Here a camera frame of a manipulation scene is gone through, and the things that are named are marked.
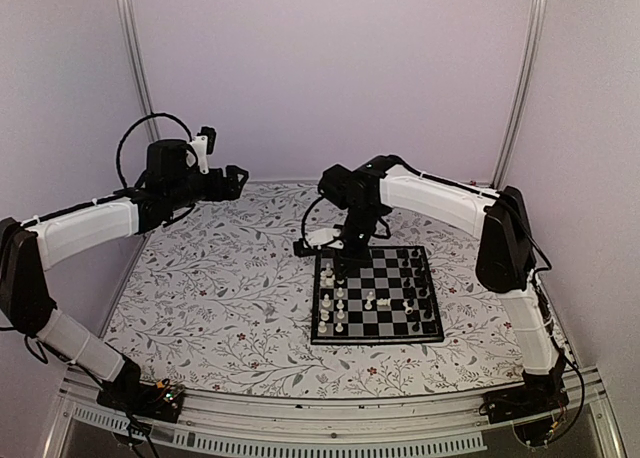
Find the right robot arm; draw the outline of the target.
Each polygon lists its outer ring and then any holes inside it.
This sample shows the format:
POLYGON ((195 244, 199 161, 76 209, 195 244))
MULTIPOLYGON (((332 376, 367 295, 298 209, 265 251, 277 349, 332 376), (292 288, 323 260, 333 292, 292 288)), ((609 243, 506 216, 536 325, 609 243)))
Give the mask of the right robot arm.
POLYGON ((542 297, 530 225, 521 192, 478 188, 421 172, 396 155, 377 156, 349 170, 334 165, 321 178, 322 195, 347 216, 335 255, 339 276, 368 264, 369 241, 396 208, 453 225, 479 239, 475 273, 509 316, 523 356, 524 385, 517 405, 537 414, 561 387, 565 361, 552 340, 552 318, 542 297))

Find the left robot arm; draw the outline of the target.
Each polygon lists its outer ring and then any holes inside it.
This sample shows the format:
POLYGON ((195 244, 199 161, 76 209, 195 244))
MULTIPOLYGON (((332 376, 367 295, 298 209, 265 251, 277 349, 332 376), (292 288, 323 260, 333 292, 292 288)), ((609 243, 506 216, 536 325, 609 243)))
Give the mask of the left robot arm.
POLYGON ((195 168, 175 180, 144 179, 45 220, 2 220, 1 311, 11 329, 110 383, 111 397, 126 411, 141 411, 149 393, 138 382, 138 366, 63 313, 50 296, 45 273, 96 246, 169 226, 201 201, 236 200, 248 177, 235 165, 208 172, 195 168))

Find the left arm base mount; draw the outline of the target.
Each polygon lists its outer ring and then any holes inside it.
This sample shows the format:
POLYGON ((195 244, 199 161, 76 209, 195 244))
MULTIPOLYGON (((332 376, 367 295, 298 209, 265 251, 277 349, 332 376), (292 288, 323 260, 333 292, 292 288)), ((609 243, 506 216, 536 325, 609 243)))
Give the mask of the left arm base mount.
POLYGON ((103 381, 98 405, 134 416, 177 423, 184 403, 185 386, 169 378, 154 383, 141 381, 141 368, 126 358, 115 380, 103 381))

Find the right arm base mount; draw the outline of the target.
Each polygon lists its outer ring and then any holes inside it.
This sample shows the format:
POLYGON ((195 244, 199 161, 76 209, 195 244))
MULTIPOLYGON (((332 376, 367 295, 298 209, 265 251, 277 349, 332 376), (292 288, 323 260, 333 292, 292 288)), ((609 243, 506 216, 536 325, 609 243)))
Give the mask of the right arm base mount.
POLYGON ((490 424, 526 418, 516 424, 516 438, 529 447, 542 447, 551 443, 566 418, 569 398, 561 376, 524 373, 520 386, 487 392, 478 408, 480 416, 490 424))

